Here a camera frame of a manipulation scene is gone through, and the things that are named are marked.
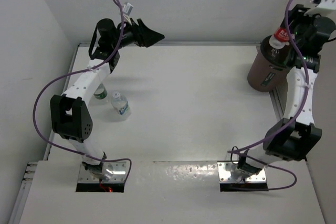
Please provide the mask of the blue label clear bottle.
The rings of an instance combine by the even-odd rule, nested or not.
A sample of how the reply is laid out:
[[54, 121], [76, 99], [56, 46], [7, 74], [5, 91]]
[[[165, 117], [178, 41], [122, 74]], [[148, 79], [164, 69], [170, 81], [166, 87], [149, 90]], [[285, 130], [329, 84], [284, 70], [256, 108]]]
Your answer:
[[111, 97], [111, 105], [117, 112], [121, 121], [125, 121], [131, 115], [128, 99], [118, 91], [114, 91]]

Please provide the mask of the red cap labelled bottle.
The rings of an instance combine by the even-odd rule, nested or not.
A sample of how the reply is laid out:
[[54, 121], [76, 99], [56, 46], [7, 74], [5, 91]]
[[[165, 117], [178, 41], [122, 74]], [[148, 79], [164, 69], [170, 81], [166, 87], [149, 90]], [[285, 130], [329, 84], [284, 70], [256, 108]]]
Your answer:
[[[312, 0], [312, 2], [315, 4], [319, 4], [321, 0]], [[292, 22], [295, 23], [295, 20], [302, 16], [308, 9], [304, 7], [302, 4], [297, 4], [295, 7], [292, 9], [288, 10], [288, 14], [285, 15], [288, 18], [288, 26]], [[283, 19], [281, 25], [279, 28], [274, 32], [274, 34], [270, 37], [269, 39], [269, 44], [271, 48], [274, 49], [282, 49], [289, 41], [289, 36], [286, 31], [285, 27], [285, 18]]]

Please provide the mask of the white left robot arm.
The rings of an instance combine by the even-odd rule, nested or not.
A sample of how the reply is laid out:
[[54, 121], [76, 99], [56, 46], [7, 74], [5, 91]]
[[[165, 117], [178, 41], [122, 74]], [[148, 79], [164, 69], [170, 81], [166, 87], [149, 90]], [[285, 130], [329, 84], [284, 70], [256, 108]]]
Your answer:
[[82, 156], [82, 164], [92, 176], [108, 180], [106, 154], [90, 137], [93, 122], [88, 104], [99, 85], [115, 69], [119, 49], [130, 44], [151, 47], [164, 39], [164, 35], [148, 28], [141, 19], [115, 25], [105, 18], [96, 24], [88, 54], [87, 71], [61, 95], [50, 100], [52, 130], [66, 139]]

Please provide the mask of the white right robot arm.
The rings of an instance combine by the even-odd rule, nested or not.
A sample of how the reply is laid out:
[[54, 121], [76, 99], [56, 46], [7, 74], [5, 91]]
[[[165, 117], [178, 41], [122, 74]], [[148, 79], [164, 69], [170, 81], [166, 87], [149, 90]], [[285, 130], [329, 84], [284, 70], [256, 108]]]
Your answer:
[[297, 4], [288, 12], [291, 34], [298, 52], [291, 48], [285, 61], [289, 72], [283, 118], [268, 130], [265, 141], [244, 148], [236, 171], [257, 175], [277, 161], [301, 161], [322, 137], [312, 115], [313, 86], [320, 68], [323, 45], [335, 31], [335, 22], [324, 10]]

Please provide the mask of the blue cap clear bottle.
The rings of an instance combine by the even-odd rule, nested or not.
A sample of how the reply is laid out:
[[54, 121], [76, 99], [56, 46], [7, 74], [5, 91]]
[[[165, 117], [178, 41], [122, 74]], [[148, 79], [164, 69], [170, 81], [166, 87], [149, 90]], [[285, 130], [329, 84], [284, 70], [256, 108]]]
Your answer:
[[272, 58], [276, 59], [280, 54], [280, 50], [276, 48], [272, 48], [270, 51], [270, 55]]

